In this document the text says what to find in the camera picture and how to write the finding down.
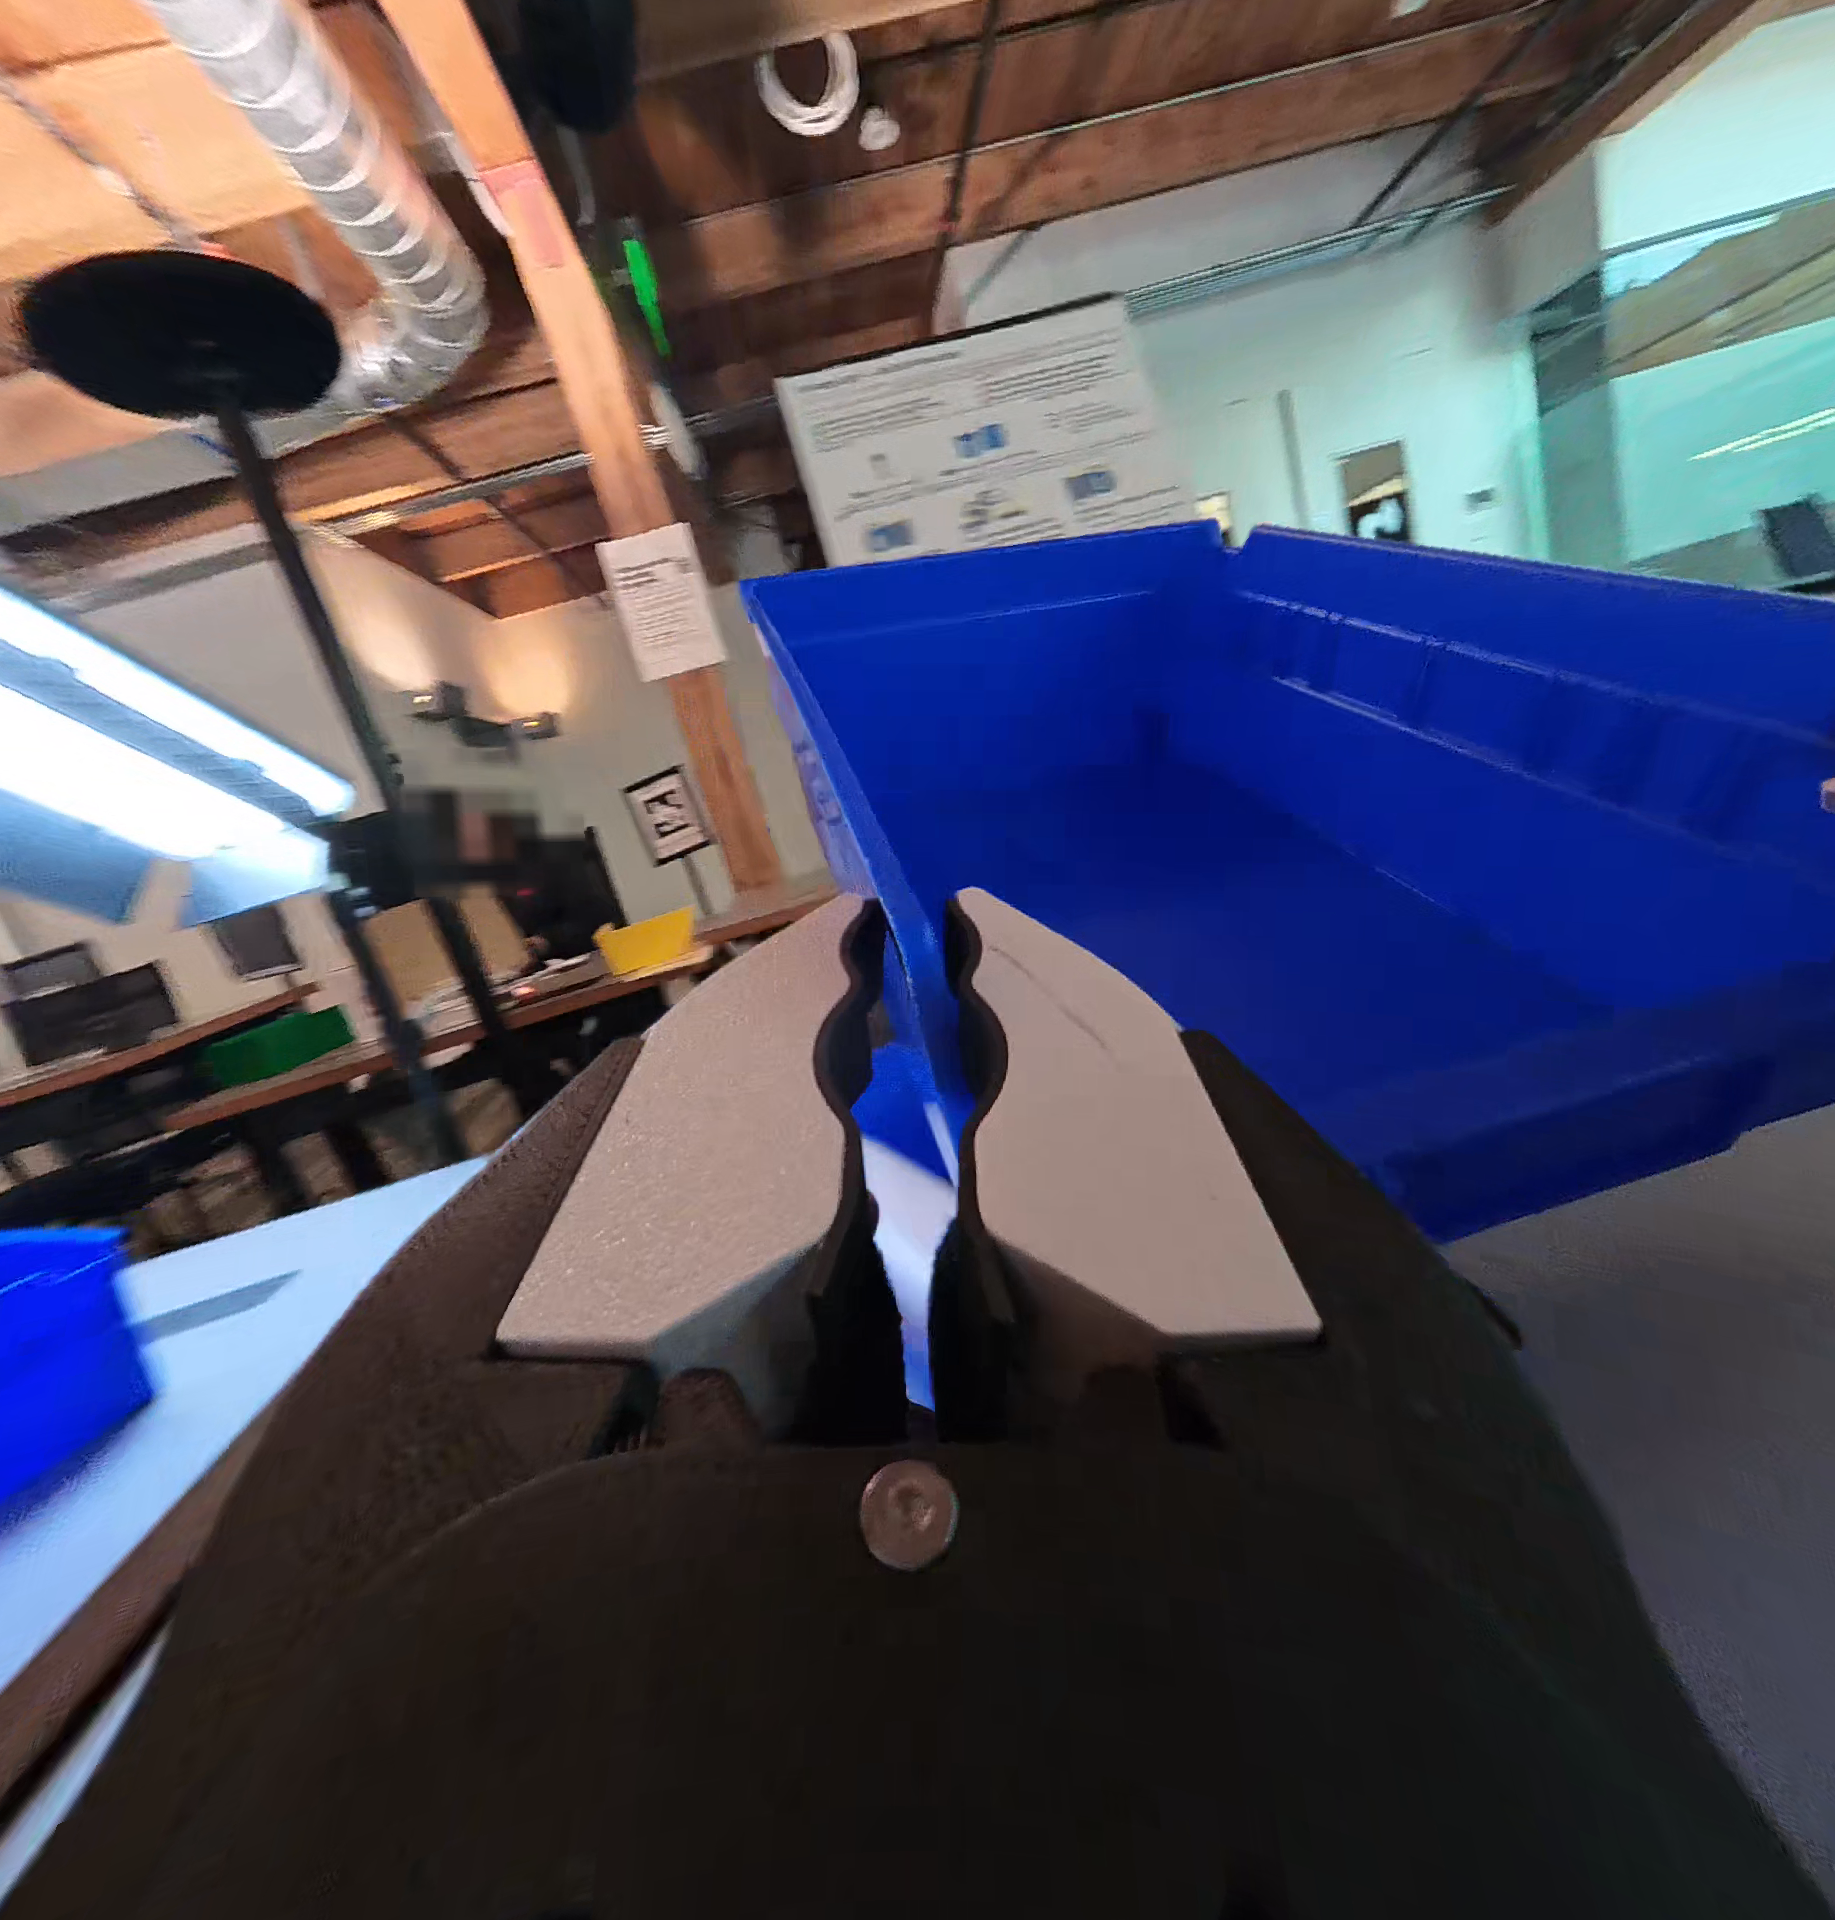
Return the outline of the wooden top office desk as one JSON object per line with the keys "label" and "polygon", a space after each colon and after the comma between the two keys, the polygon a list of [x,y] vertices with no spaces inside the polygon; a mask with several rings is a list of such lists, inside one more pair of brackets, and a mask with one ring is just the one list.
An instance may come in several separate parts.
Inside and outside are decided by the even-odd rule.
{"label": "wooden top office desk", "polygon": [[[803,918],[830,897],[830,883],[766,889],[751,901],[699,924],[692,948],[657,967],[610,973],[597,956],[591,956],[586,962],[545,973],[539,983],[513,986],[501,998],[501,1022],[511,1034],[527,1034],[551,1022],[580,1020],[583,1012],[619,998],[663,987],[680,978],[707,975],[715,962],[728,959],[736,948],[753,945],[793,918]],[[166,1132],[189,1135],[205,1125],[236,1123],[317,1091],[353,1089],[389,1071],[394,1071],[394,1058],[386,1045],[350,1045],[273,1079],[210,1091],[192,1103],[183,1103],[166,1116]]]}

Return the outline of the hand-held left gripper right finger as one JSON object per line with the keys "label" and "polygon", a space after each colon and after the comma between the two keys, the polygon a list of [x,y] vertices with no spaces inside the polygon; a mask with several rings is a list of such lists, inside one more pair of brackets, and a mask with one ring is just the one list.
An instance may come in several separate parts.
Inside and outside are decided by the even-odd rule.
{"label": "hand-held left gripper right finger", "polygon": [[965,1221],[1045,1345],[1311,1342],[1320,1314],[1167,1010],[985,889],[952,894]]}

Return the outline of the black white marker sign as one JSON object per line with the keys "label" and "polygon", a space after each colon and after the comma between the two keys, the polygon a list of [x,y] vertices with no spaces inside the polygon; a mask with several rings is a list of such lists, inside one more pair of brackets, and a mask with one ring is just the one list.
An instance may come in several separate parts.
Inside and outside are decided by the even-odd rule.
{"label": "black white marker sign", "polygon": [[655,870],[680,867],[715,845],[713,824],[682,765],[619,790]]}

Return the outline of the green plastic bin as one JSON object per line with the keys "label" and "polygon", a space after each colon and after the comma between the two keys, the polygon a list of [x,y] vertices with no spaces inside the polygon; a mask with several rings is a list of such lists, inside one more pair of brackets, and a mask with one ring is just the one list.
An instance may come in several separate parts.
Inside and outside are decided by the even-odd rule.
{"label": "green plastic bin", "polygon": [[289,1007],[273,1020],[205,1045],[200,1074],[209,1091],[251,1089],[304,1069],[350,1045],[356,1045],[356,1027],[341,1007]]}

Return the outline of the silver ceiling duct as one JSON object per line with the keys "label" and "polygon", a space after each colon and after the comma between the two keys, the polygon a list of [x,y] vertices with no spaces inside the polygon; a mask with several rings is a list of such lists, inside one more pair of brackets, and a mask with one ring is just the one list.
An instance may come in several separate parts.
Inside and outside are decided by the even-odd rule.
{"label": "silver ceiling duct", "polygon": [[315,15],[298,4],[145,10],[378,287],[315,412],[378,417],[445,388],[489,333],[487,277]]}

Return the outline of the white door with window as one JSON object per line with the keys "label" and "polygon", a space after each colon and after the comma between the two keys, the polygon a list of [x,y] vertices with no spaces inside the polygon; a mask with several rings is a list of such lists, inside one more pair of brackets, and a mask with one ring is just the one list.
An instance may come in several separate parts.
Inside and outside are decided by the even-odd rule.
{"label": "white door with window", "polygon": [[1299,528],[1340,538],[1415,538],[1408,415],[1392,397],[1286,385],[1276,412]]}

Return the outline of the blue plastic bin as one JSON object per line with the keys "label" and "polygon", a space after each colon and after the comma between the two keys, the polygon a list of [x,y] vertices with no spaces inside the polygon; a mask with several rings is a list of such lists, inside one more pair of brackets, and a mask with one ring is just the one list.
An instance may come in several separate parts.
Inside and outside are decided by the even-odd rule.
{"label": "blue plastic bin", "polygon": [[1211,1032],[1437,1239],[1835,1103],[1835,603],[1201,520],[740,586],[972,1116],[947,901]]}
{"label": "blue plastic bin", "polygon": [[0,1507],[153,1401],[125,1272],[117,1229],[0,1230]]}

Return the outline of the white paper notice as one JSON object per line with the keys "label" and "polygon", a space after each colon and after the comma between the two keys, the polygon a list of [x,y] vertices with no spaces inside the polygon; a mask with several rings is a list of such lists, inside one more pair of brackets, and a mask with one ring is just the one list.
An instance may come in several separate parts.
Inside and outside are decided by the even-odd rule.
{"label": "white paper notice", "polygon": [[594,560],[642,684],[728,660],[713,590],[685,520],[594,541]]}

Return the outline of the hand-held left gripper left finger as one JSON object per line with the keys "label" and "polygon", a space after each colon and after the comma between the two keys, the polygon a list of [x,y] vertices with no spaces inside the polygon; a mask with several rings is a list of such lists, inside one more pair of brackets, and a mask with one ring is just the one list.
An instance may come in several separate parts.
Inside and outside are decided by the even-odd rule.
{"label": "hand-held left gripper left finger", "polygon": [[884,918],[840,894],[643,1037],[497,1321],[532,1361],[811,1361],[813,1266],[859,1221]]}

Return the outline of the yellow plastic bin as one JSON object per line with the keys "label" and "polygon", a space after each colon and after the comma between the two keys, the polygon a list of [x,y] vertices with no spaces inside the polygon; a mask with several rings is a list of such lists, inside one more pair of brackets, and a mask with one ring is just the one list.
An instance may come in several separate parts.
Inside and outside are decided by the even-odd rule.
{"label": "yellow plastic bin", "polygon": [[694,906],[675,906],[642,924],[597,926],[591,952],[610,975],[674,969],[694,952]]}

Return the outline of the wooden workshop desk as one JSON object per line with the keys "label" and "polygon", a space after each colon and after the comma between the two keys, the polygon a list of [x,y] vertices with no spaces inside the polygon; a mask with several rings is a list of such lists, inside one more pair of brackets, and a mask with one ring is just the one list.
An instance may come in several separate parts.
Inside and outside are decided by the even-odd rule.
{"label": "wooden workshop desk", "polygon": [[219,1012],[202,1022],[174,1026],[171,1032],[145,1037],[144,1045],[73,1054],[42,1069],[24,1069],[0,1081],[0,1116],[13,1114],[15,1107],[60,1098],[73,1089],[138,1074],[140,1069],[160,1060],[171,1060],[195,1048],[209,1048],[219,1037],[232,1037],[236,1032],[254,1027],[260,1022],[281,1020],[284,1012],[309,1007],[315,993],[317,993],[317,983],[312,978],[289,983],[273,993],[232,1007],[229,1012]]}

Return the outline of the black tripod stand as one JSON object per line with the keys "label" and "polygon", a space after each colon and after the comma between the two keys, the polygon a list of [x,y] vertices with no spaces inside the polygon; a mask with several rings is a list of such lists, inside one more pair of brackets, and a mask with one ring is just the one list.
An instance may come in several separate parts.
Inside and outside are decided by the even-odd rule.
{"label": "black tripod stand", "polygon": [[327,307],[292,280],[221,252],[103,252],[41,273],[18,295],[30,361],[107,409],[209,417],[273,553],[379,801],[382,835],[400,840],[400,779],[301,541],[284,515],[277,471],[254,424],[327,399],[341,351]]}

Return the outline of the black light stand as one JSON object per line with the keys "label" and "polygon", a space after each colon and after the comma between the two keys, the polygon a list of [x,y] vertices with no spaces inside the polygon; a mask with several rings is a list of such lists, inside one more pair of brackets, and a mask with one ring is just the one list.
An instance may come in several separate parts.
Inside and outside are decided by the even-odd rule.
{"label": "black light stand", "polygon": [[356,973],[361,978],[361,993],[378,1016],[379,1037],[392,1058],[392,1067],[398,1079],[405,1081],[405,1091],[417,1114],[430,1155],[443,1166],[466,1158],[466,1144],[453,1128],[445,1094],[437,1089],[437,1079],[423,1067],[423,1034],[408,1020],[400,998],[392,978],[386,975],[378,956],[378,948],[367,938],[367,918],[369,918],[367,897],[358,889],[353,889],[337,858],[331,858],[331,874],[327,874],[327,906],[356,962]]}

